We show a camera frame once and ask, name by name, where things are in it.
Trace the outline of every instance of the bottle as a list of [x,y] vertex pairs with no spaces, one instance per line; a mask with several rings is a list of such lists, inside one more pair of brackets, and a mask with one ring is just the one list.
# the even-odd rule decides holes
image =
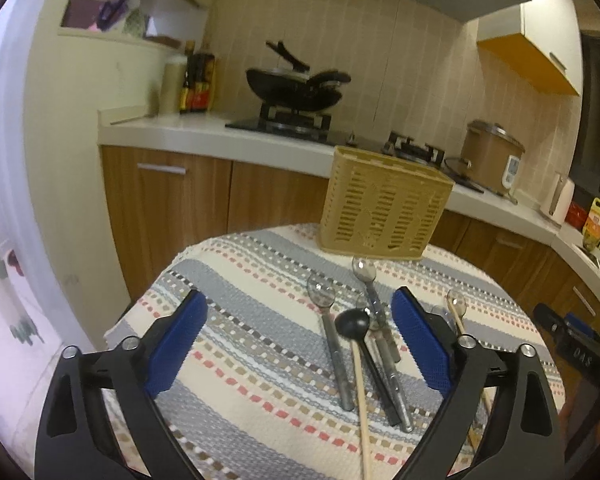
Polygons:
[[600,199],[594,198],[589,216],[582,228],[582,246],[592,251],[600,243]]
[[185,46],[185,56],[187,57],[186,67],[184,70],[184,76],[180,82],[182,86],[182,90],[180,90],[180,113],[185,114],[189,111],[188,102],[190,99],[190,89],[191,89],[191,74],[192,74],[192,59],[193,59],[193,51],[196,48],[195,41],[187,41]]
[[199,52],[194,56],[194,73],[190,81],[189,111],[206,112],[211,101],[211,85],[216,71],[216,57]]
[[180,110],[180,93],[187,72],[187,56],[176,54],[164,65],[158,115],[177,114]]

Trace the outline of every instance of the rice cooker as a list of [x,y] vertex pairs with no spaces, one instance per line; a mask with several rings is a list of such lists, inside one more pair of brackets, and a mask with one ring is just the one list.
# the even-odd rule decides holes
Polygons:
[[525,147],[499,124],[472,121],[460,154],[462,174],[480,186],[508,194],[520,168]]

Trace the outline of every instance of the black ladle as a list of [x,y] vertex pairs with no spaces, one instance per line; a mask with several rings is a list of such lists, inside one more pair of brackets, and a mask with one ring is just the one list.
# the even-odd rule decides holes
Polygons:
[[382,376],[378,371],[378,367],[371,357],[369,348],[365,343],[366,332],[368,332],[371,323],[369,314],[364,310],[350,308],[349,310],[345,310],[338,314],[335,323],[336,330],[341,336],[346,339],[353,339],[353,341],[357,342],[360,346],[362,355],[365,357],[366,366],[371,371],[371,375],[374,379],[376,392],[378,393],[380,404],[382,404],[382,408],[386,413],[386,418],[389,420],[389,425],[397,426],[400,424],[400,416],[398,416],[398,411],[395,409],[394,400],[384,384]]

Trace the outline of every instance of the blue gripper pad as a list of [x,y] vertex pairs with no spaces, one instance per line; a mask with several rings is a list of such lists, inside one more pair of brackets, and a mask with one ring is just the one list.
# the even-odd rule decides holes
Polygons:
[[147,362],[144,389],[152,399],[171,388],[193,342],[206,322],[206,297],[196,292],[186,298]]
[[391,313],[427,386],[438,390],[443,397],[446,397],[451,390],[449,355],[431,331],[426,319],[437,315],[427,314],[406,287],[394,292]]
[[580,330],[584,335],[587,335],[592,339],[595,338],[595,331],[583,320],[577,317],[573,312],[570,312],[566,316],[564,316],[564,320],[567,321],[571,326],[575,327],[577,330]]

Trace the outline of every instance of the striped tablecloth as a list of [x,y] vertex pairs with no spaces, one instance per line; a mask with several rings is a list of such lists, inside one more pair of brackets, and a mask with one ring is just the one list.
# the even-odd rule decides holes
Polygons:
[[[355,306],[363,291],[351,258],[323,253],[314,224],[212,238],[187,248],[107,335],[110,347],[143,335],[168,316],[190,288],[208,301],[208,321],[173,387],[156,400],[179,442],[206,478],[245,480],[362,478],[358,414],[344,412],[335,389],[318,309],[307,298],[312,272],[331,278],[334,315]],[[558,409],[564,388],[539,333],[525,313],[485,273],[429,246],[417,262],[376,261],[376,289],[387,303],[407,285],[424,308],[444,304],[451,288],[468,301],[465,329],[483,346],[538,349]],[[399,332],[394,335],[401,343]],[[406,434],[386,424],[375,395],[367,394],[373,478],[390,479],[424,434],[442,401],[427,387],[408,348],[397,364],[413,413]],[[349,379],[349,343],[342,340]],[[372,392],[370,382],[367,391]],[[116,416],[116,408],[111,408]],[[477,431],[486,414],[480,407]],[[132,466],[143,470],[122,418],[114,422]],[[454,466],[468,465],[468,443]]]

